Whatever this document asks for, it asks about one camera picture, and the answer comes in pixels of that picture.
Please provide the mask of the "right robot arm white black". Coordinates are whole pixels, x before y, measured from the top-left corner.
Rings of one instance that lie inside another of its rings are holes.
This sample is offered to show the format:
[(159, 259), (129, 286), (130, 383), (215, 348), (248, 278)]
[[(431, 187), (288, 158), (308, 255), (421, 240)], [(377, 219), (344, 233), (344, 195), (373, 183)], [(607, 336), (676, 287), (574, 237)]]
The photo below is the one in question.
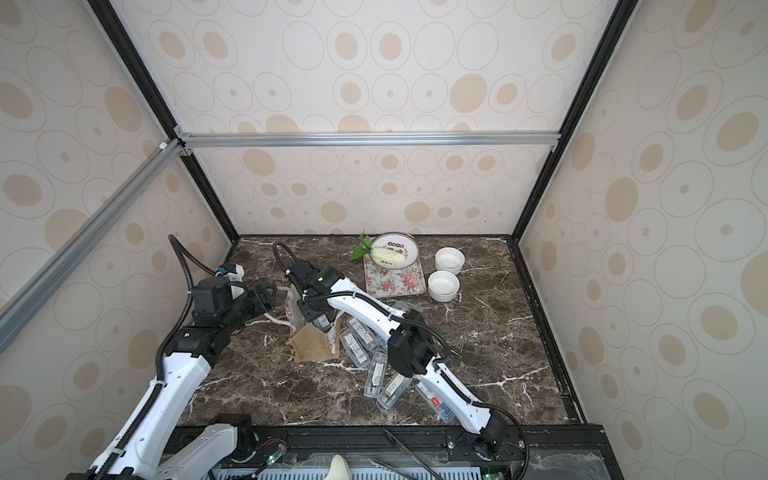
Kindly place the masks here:
[(512, 428), (517, 429), (520, 440), (524, 439), (511, 413), (481, 401), (453, 374), (448, 367), (450, 347), (424, 323), (420, 312), (388, 306), (333, 269), (305, 279), (290, 272), (286, 276), (300, 294), (303, 315), (333, 308), (360, 321), (384, 340), (388, 364), (400, 375), (427, 385), (448, 406), (464, 430), (475, 436), (478, 456), (497, 459), (505, 451)]

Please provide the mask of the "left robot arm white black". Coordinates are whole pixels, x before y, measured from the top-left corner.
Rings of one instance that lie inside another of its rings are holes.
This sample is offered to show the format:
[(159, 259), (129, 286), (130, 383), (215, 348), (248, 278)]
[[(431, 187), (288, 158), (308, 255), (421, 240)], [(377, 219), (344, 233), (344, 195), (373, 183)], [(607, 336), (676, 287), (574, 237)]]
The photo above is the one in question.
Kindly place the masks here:
[(256, 439), (248, 419), (224, 415), (170, 458), (163, 453), (193, 394), (220, 360), (232, 334), (275, 306), (275, 287), (248, 288), (244, 271), (231, 262), (205, 267), (174, 236), (168, 237), (182, 268), (187, 297), (171, 331), (158, 347), (155, 377), (126, 424), (81, 473), (83, 479), (202, 479), (226, 457), (249, 460)]

